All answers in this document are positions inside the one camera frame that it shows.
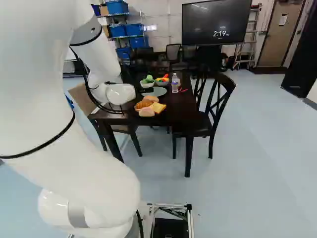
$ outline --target light blue floor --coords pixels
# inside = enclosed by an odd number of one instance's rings
[[[143,157],[130,139],[117,135],[123,159],[141,182],[142,199],[192,203],[197,238],[316,237],[317,111],[280,89],[283,75],[227,74],[237,88],[220,120],[213,160],[207,158],[208,138],[195,138],[190,178],[184,178],[184,140],[172,160],[164,128],[138,129]],[[65,90],[77,83],[66,79]],[[208,80],[202,108],[211,84]],[[78,118],[100,146],[89,122]],[[1,238],[66,237],[38,216],[40,188],[5,165],[0,188]]]

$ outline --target dining table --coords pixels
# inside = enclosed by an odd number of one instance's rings
[[[143,96],[136,88],[136,98],[127,105],[122,105],[122,113],[111,113],[99,109],[92,112],[88,118],[97,123],[99,133],[105,138],[113,156],[124,163],[122,154],[116,142],[111,128],[112,125],[127,126],[166,126],[177,127],[188,131],[186,135],[186,154],[185,154],[185,177],[190,176],[194,137],[190,134],[190,129],[199,125],[202,114],[197,109],[196,97],[193,94],[190,73],[185,71],[177,72],[184,92],[172,93],[171,84],[165,88],[166,94],[158,97],[159,103],[166,104],[166,109],[154,117],[140,117],[134,110],[134,105],[143,99]],[[144,75],[136,76],[135,80],[141,81]]]

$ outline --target bread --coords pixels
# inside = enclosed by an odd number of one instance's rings
[[[138,102],[138,103],[135,105],[134,109],[135,109],[136,111],[139,111],[140,109],[146,108],[146,107],[148,107],[148,106],[150,106],[150,105],[152,105],[152,104],[153,104],[153,102],[150,101],[150,100],[142,100],[142,101]]]
[[[154,117],[155,113],[152,108],[142,108],[139,110],[139,116],[141,117]]]
[[[150,100],[152,102],[157,102],[157,103],[159,102],[158,97],[154,97],[154,96],[145,96],[143,100]]]
[[[153,103],[152,105],[149,106],[150,108],[153,109],[153,111],[156,113],[156,114],[160,114],[162,111],[165,110],[166,108],[166,105],[165,104],[161,104],[161,103]]]

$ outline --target plastic bottle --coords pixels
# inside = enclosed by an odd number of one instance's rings
[[[178,87],[180,86],[180,79],[177,74],[174,73],[172,77],[172,93],[178,93]]]

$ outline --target television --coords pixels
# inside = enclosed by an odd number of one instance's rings
[[[183,4],[183,45],[226,45],[244,41],[252,0]]]

